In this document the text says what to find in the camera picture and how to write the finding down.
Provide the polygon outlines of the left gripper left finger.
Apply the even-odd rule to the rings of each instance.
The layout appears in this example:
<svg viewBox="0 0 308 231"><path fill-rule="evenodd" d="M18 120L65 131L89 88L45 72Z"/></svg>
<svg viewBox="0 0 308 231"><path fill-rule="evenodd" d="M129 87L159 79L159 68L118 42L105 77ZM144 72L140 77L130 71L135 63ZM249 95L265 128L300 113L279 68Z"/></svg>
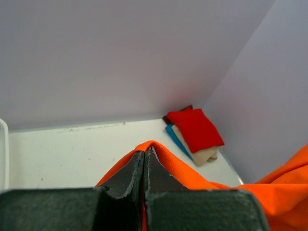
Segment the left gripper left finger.
<svg viewBox="0 0 308 231"><path fill-rule="evenodd" d="M144 152L135 152L110 179L99 186L97 231L141 231Z"/></svg>

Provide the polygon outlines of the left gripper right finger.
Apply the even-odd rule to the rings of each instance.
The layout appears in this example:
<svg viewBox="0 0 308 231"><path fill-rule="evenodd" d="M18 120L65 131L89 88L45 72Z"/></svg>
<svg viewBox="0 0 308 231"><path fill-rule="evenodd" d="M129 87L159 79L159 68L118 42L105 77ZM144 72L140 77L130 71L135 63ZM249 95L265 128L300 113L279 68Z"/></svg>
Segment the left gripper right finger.
<svg viewBox="0 0 308 231"><path fill-rule="evenodd" d="M144 193L149 231L191 231L191 192L162 165L154 147L145 153Z"/></svg>

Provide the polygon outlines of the orange t shirt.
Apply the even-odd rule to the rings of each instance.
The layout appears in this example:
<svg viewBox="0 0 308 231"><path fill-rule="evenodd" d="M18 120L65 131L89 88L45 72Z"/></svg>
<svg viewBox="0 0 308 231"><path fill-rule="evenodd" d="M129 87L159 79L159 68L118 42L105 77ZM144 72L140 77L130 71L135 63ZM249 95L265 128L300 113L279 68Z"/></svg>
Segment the orange t shirt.
<svg viewBox="0 0 308 231"><path fill-rule="evenodd" d="M161 164L180 183L191 190L229 189L207 181L193 168L177 158L157 141L147 141L123 156L97 183L103 184L119 171L135 152L154 147ZM260 202L272 231L306 231L308 229L308 147L304 146L284 165L254 184L243 184Z"/></svg>

